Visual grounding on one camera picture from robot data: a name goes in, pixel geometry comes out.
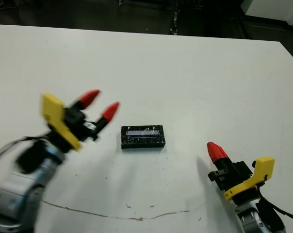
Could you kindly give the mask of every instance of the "yellow bracket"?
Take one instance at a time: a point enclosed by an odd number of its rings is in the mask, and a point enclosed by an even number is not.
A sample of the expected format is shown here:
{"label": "yellow bracket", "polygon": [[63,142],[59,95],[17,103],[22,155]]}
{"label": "yellow bracket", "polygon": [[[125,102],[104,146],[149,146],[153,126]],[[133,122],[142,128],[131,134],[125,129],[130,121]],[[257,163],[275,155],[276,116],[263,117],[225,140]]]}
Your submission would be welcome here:
{"label": "yellow bracket", "polygon": [[78,150],[80,141],[71,133],[70,129],[64,123],[65,109],[64,103],[52,94],[43,94],[42,115],[57,133],[59,133],[74,150]]}
{"label": "yellow bracket", "polygon": [[226,191],[224,193],[225,199],[231,200],[237,194],[256,187],[256,184],[269,180],[273,175],[274,164],[275,159],[271,157],[257,159],[253,176]]}

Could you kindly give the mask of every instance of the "white table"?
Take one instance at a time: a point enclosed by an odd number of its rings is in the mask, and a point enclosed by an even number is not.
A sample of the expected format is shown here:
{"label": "white table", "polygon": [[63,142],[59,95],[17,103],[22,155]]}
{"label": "white table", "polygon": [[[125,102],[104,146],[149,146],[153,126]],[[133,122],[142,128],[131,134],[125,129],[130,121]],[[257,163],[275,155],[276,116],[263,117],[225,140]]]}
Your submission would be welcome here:
{"label": "white table", "polygon": [[[42,203],[37,233],[241,232],[207,177],[209,141],[249,167],[274,157],[262,193],[293,213],[293,58],[279,42],[0,26],[0,146],[46,130],[40,93],[69,104],[94,88],[90,118],[121,108],[44,200],[108,217]],[[122,151],[121,125],[147,124],[164,125],[164,149]]]}

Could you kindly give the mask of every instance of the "dark floor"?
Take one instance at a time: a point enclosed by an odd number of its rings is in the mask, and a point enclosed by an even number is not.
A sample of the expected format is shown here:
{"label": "dark floor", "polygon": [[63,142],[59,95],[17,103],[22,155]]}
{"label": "dark floor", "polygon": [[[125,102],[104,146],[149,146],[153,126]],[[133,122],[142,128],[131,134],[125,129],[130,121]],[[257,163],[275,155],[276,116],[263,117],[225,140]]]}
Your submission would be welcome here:
{"label": "dark floor", "polygon": [[[174,4],[169,10],[168,5],[134,0],[124,0],[122,7],[116,0],[20,1],[16,9],[0,11],[0,24],[170,34],[174,17]],[[280,41],[293,56],[292,31],[244,20],[232,3],[236,0],[179,1],[178,35]]]}

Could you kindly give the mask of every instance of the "scratch mark on table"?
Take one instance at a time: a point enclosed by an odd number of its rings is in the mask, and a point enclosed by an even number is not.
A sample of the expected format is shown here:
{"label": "scratch mark on table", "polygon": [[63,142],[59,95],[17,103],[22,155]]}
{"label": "scratch mark on table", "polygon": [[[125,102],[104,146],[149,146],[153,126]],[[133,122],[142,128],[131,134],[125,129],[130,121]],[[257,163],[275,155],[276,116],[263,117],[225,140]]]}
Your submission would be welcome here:
{"label": "scratch mark on table", "polygon": [[43,199],[42,199],[42,202],[47,204],[47,205],[59,208],[59,209],[70,210],[70,211],[79,212],[79,213],[83,213],[83,214],[94,215],[94,216],[98,216],[98,217],[108,217],[108,218],[114,218],[114,219],[122,219],[122,220],[135,220],[135,221],[139,221],[139,222],[142,222],[143,220],[149,220],[150,221],[150,220],[154,220],[156,218],[167,216],[167,215],[175,215],[175,214],[190,212],[189,210],[180,210],[180,211],[161,214],[161,215],[158,215],[158,216],[155,216],[155,217],[116,217],[116,216],[101,215],[101,214],[96,214],[96,213],[92,213],[92,212],[88,212],[88,211],[72,209],[72,208],[69,208],[69,207],[64,207],[64,206],[60,206],[60,205],[50,203],[50,202],[45,201]]}

